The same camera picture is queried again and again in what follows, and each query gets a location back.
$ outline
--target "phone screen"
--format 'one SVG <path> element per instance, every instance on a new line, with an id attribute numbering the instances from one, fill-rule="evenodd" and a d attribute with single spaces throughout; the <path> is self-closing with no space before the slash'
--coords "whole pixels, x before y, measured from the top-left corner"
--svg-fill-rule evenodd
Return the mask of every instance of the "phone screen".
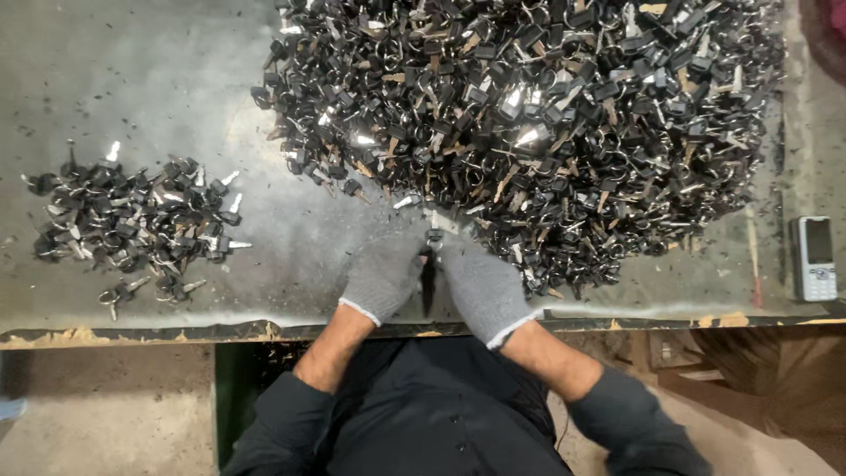
<path id="1" fill-rule="evenodd" d="M 833 263 L 832 231 L 830 220 L 806 220 L 805 234 L 808 242 L 808 263 Z"/>

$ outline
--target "phone keypad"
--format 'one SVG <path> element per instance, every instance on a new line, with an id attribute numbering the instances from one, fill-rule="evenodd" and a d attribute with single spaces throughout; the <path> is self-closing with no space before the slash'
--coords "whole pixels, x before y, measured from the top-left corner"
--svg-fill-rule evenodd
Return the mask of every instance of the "phone keypad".
<path id="1" fill-rule="evenodd" d="M 831 301 L 838 296 L 837 275 L 834 268 L 814 268 L 805 281 L 806 301 Z"/>

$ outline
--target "hand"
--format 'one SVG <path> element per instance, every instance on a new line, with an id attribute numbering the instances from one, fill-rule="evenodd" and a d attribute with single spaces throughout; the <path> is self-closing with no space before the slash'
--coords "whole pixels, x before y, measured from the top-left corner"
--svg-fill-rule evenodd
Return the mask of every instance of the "hand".
<path id="1" fill-rule="evenodd" d="M 456 308 L 488 349 L 533 320 L 517 269 L 473 243 L 447 238 L 437 254 Z"/>
<path id="2" fill-rule="evenodd" d="M 347 288 L 339 302 L 385 324 L 420 283 L 421 237 L 387 236 L 370 241 L 355 256 Z"/>

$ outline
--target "pile of keys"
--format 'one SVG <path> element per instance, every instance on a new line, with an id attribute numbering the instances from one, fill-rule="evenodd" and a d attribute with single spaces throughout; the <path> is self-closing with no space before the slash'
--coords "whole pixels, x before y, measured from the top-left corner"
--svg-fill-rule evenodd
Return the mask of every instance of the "pile of keys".
<path id="1" fill-rule="evenodd" d="M 59 174 L 24 175 L 31 192 L 50 196 L 45 207 L 50 221 L 38 228 L 36 257 L 51 263 L 63 257 L 91 260 L 95 267 L 110 265 L 124 273 L 146 267 L 157 277 L 159 301 L 188 299 L 189 292 L 206 283 L 181 282 L 188 263 L 196 257 L 221 263 L 231 250 L 252 245 L 223 234 L 223 224 L 241 220 L 242 194 L 221 209 L 239 173 L 207 184 L 203 165 L 168 156 L 170 161 L 152 178 L 146 169 L 126 175 L 116 157 L 79 165 L 70 142 L 69 160 Z M 150 279 L 122 282 L 103 291 L 99 302 L 117 320 L 118 303 L 132 299 Z"/>
<path id="2" fill-rule="evenodd" d="M 277 0 L 251 95 L 294 174 L 479 225 L 528 291 L 615 284 L 751 200 L 769 0 Z"/>

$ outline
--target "black shirt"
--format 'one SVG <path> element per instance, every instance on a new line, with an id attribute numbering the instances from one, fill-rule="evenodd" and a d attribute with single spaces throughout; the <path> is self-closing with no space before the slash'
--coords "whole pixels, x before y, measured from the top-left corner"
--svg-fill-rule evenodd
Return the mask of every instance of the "black shirt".
<path id="1" fill-rule="evenodd" d="M 365 344 L 336 397 L 282 374 L 224 474 L 571 475 L 527 375 L 472 338 Z M 617 370 L 568 410 L 610 451 L 611 475 L 711 473 L 684 428 Z"/>

